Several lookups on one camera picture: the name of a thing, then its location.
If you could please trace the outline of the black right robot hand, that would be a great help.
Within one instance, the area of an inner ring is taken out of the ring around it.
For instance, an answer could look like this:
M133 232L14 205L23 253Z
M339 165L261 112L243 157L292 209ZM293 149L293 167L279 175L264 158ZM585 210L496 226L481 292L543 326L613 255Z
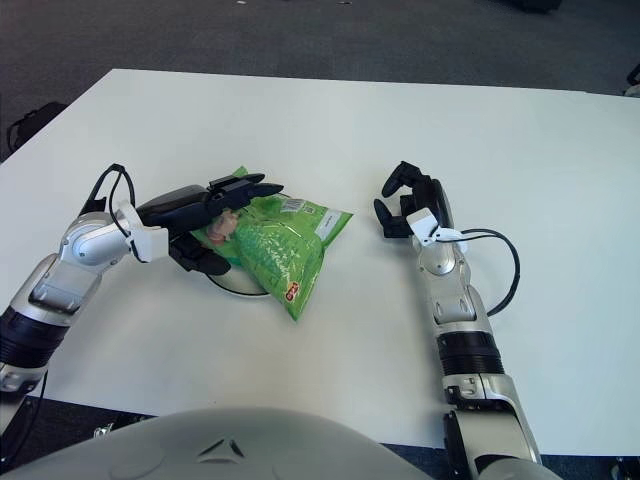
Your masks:
M435 216L438 224L445 228L454 226L449 202L438 179L425 175L415 165L401 162L391 173L382 188L384 198L391 197L401 187L411 189L410 194L400 196L399 216L391 214L387 206L380 200L373 202L374 210L386 238L409 238L413 235L408 223L408 216L428 208Z

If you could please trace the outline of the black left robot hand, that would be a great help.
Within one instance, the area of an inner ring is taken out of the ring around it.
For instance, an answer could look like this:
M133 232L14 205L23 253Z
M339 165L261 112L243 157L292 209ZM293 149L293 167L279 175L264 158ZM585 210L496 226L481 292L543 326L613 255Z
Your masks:
M263 174L226 176L208 187L189 185L158 196L137 208L142 223L168 230L169 256L187 271L205 275L226 274L230 263L204 247L192 232L208 226L226 210L246 207L251 200L283 190L279 184L266 183Z

